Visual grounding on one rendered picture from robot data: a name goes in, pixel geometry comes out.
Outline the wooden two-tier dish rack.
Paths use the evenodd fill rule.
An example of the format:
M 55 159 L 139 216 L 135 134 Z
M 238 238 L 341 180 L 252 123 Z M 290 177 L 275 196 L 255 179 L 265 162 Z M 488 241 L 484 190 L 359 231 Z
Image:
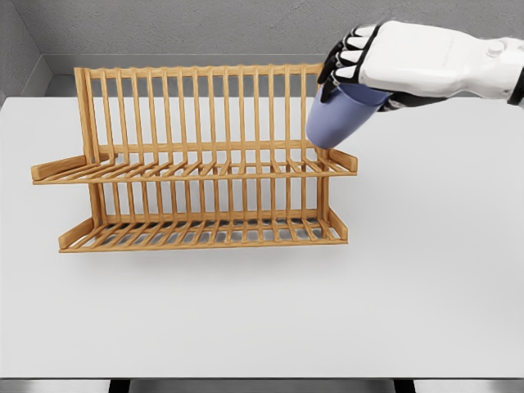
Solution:
M 335 245 L 329 181 L 354 156 L 305 135 L 317 64 L 75 69 L 83 151 L 36 184 L 84 184 L 63 253 Z

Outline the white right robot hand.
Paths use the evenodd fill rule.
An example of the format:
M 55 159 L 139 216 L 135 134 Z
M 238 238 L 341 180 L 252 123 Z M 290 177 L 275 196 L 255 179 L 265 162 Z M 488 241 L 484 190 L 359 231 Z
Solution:
M 478 39 L 441 27 L 390 20 L 352 29 L 327 55 L 320 101 L 336 88 L 362 85 L 386 92 L 380 112 L 473 93 L 471 50 Z

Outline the blue plastic cup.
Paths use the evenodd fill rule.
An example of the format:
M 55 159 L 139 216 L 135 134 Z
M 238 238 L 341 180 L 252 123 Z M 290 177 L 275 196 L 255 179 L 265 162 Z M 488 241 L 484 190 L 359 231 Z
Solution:
M 305 132 L 322 149 L 331 149 L 361 127 L 391 95 L 360 84 L 341 84 L 322 103 L 323 87 L 314 99 Z

